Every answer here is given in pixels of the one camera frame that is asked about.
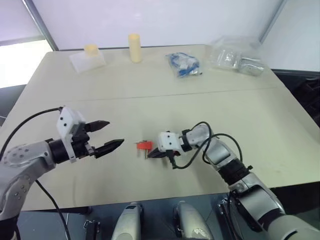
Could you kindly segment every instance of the red object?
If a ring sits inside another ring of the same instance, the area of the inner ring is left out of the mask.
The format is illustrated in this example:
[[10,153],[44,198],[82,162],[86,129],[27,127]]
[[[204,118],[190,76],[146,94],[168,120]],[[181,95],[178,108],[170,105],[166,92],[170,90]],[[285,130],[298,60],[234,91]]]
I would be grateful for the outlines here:
[[152,145],[153,145],[152,141],[141,141],[136,144],[136,148],[150,151],[152,150]]

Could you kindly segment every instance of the blue cable in bag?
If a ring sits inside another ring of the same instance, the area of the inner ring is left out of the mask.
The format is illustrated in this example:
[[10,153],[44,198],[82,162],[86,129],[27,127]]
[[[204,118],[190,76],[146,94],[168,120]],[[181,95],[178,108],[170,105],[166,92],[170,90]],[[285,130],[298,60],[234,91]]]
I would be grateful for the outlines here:
[[190,75],[201,75],[200,63],[197,58],[184,52],[168,54],[169,63],[176,72],[177,77],[183,78]]

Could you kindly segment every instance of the yellow cylinder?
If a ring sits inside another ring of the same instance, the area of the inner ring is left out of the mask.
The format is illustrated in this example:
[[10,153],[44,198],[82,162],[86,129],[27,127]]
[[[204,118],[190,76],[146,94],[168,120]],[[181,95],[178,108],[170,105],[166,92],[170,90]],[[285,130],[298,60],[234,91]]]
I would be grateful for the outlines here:
[[140,35],[132,33],[128,36],[130,58],[133,63],[140,63],[142,61]]

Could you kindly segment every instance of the beige table surface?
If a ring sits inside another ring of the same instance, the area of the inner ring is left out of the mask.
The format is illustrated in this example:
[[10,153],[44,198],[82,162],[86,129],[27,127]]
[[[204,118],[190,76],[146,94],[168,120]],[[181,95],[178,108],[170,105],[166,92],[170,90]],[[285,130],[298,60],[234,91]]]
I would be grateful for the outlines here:
[[[130,63],[127,49],[104,50],[113,61],[79,75],[68,61],[74,52],[48,53],[0,128],[0,145],[25,118],[62,105],[80,111],[87,122],[111,122],[91,133],[90,143],[124,138],[121,147],[99,159],[62,163],[40,178],[61,208],[226,192],[220,175],[200,157],[185,170],[172,170],[168,160],[137,155],[135,142],[155,141],[159,132],[180,132],[200,121],[215,133],[234,136],[244,163],[268,187],[320,180],[319,128],[271,70],[255,78],[204,69],[200,77],[177,79],[164,55],[180,51],[201,59],[205,47],[144,48],[140,64]],[[35,118],[9,146],[57,138],[57,119],[57,112]],[[33,185],[23,210],[51,208]]]

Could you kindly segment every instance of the plastic bag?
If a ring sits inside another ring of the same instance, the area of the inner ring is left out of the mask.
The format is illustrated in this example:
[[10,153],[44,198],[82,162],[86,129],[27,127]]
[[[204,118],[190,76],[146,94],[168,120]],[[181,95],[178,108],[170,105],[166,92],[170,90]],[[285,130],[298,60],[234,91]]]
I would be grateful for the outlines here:
[[261,60],[261,44],[257,39],[243,36],[224,36],[211,44],[209,64],[212,67],[236,70],[259,76],[265,69]]
[[184,52],[176,52],[166,55],[169,64],[178,78],[190,75],[201,75],[200,62],[194,56],[190,56]]

